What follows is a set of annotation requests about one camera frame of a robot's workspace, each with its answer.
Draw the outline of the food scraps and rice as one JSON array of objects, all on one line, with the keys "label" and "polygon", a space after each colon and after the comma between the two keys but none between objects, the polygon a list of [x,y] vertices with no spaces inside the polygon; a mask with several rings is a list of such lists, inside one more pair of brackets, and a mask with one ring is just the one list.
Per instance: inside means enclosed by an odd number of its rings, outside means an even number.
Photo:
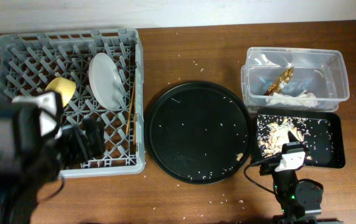
[{"label": "food scraps and rice", "polygon": [[326,119],[260,114],[256,124],[257,143],[263,157],[281,152],[289,142],[289,131],[309,149],[307,160],[318,163],[319,154],[334,151],[332,128]]}]

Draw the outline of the wooden chopstick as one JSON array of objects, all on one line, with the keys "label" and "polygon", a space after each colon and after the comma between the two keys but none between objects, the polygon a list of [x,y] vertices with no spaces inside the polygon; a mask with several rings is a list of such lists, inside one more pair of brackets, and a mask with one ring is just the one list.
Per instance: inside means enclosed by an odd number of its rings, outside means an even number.
[{"label": "wooden chopstick", "polygon": [[137,114],[134,114],[134,127],[133,127],[133,143],[136,145],[136,122],[137,122]]},{"label": "wooden chopstick", "polygon": [[129,134],[129,129],[130,129],[130,122],[131,122],[131,112],[132,112],[132,108],[134,105],[134,97],[135,97],[135,88],[136,88],[136,84],[134,82],[133,84],[133,89],[132,89],[132,94],[131,94],[131,99],[130,99],[130,104],[129,104],[129,110],[128,110],[128,120],[127,120],[127,124],[126,124],[126,136],[128,136]]}]

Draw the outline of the white tissue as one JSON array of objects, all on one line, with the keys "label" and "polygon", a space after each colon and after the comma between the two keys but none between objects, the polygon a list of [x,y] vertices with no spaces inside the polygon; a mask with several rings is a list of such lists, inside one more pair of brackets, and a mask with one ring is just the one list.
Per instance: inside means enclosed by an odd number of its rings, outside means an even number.
[{"label": "white tissue", "polygon": [[286,106],[303,106],[306,108],[314,108],[318,105],[318,100],[315,94],[304,90],[297,96],[289,96],[280,93],[274,93],[271,98],[266,99],[267,106],[273,105],[286,105]]}]

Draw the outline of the yellow bowl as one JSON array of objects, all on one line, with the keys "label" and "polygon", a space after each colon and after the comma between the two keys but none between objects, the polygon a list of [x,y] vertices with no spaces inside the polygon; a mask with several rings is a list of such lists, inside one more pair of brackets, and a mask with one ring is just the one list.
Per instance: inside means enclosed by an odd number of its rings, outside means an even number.
[{"label": "yellow bowl", "polygon": [[63,77],[53,79],[46,87],[46,91],[56,91],[61,94],[63,107],[73,98],[76,83]]}]

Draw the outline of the light grey plate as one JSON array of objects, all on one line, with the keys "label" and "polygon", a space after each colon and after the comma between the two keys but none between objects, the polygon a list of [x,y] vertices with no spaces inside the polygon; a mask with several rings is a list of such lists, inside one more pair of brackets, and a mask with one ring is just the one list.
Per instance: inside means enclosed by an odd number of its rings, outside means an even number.
[{"label": "light grey plate", "polygon": [[120,86],[123,84],[113,60],[105,53],[96,54],[88,68],[90,88],[96,101],[105,109],[116,111],[121,109],[119,103],[123,99]]}]

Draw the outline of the brown snack wrapper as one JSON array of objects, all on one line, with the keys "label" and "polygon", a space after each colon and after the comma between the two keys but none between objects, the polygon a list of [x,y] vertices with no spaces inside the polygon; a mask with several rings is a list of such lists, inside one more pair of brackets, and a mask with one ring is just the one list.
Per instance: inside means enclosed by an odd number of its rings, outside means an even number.
[{"label": "brown snack wrapper", "polygon": [[278,79],[269,86],[264,96],[272,96],[274,93],[280,93],[283,88],[290,82],[294,74],[294,68],[291,67],[285,70]]}]

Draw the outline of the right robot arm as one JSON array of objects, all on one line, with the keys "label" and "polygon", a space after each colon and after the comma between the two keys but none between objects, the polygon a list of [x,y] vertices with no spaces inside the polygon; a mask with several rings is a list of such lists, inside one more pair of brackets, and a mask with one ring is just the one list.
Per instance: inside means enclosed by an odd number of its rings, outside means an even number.
[{"label": "right robot arm", "polygon": [[273,178],[273,194],[283,213],[275,215],[272,222],[317,223],[324,187],[315,180],[298,179],[296,172],[304,166],[308,150],[292,132],[288,132],[288,139],[281,152],[260,165],[260,174]]}]

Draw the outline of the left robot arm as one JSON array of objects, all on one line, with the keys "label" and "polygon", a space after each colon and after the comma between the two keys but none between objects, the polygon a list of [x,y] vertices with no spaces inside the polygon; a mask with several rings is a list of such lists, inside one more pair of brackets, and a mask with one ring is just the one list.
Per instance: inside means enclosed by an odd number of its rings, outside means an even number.
[{"label": "left robot arm", "polygon": [[30,223],[45,184],[105,151],[103,123],[84,119],[81,126],[56,126],[41,135],[44,113],[33,103],[0,107],[0,223]]}]

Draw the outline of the black rectangular waste tray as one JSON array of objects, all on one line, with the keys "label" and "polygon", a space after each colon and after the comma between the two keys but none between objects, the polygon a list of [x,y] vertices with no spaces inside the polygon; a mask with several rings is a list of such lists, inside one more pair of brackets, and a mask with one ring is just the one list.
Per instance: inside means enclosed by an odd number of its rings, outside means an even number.
[{"label": "black rectangular waste tray", "polygon": [[252,162],[282,152],[288,135],[306,149],[306,166],[342,168],[345,165],[340,118],[334,113],[261,108],[256,114],[256,146]]}]

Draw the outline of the clear plastic waste bin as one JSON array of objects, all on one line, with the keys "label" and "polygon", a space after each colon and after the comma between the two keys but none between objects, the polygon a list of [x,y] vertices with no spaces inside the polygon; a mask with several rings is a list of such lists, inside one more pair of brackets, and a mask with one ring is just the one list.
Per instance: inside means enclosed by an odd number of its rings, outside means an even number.
[{"label": "clear plastic waste bin", "polygon": [[[318,105],[267,106],[264,96],[270,85],[287,69],[294,74],[280,94],[297,96],[304,90],[315,94]],[[244,104],[255,113],[260,108],[308,111],[336,111],[339,103],[350,97],[349,79],[342,54],[337,50],[286,47],[251,47],[241,68],[241,91]]]}]

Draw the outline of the grey plastic dishwasher rack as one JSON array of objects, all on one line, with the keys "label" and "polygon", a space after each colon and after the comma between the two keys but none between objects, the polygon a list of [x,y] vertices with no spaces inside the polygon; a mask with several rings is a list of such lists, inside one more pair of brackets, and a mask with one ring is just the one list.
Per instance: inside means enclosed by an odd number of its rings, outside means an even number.
[{"label": "grey plastic dishwasher rack", "polygon": [[[98,53],[107,54],[122,81],[120,110],[102,107],[90,88],[88,68]],[[136,29],[102,29],[0,35],[0,101],[36,95],[57,77],[76,83],[64,109],[64,125],[81,125],[86,118],[105,125],[105,152],[62,171],[66,178],[138,174],[145,166],[143,143],[143,46]],[[129,134],[128,110],[136,84]],[[136,145],[133,143],[137,114]]]}]

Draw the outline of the round black serving tray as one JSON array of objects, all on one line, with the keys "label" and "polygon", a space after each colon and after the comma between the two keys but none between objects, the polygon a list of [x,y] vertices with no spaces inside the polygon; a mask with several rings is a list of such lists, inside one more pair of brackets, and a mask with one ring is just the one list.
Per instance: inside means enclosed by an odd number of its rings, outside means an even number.
[{"label": "round black serving tray", "polygon": [[171,177],[195,185],[233,176],[255,147],[249,111],[232,91],[211,82],[167,90],[145,119],[144,143]]}]

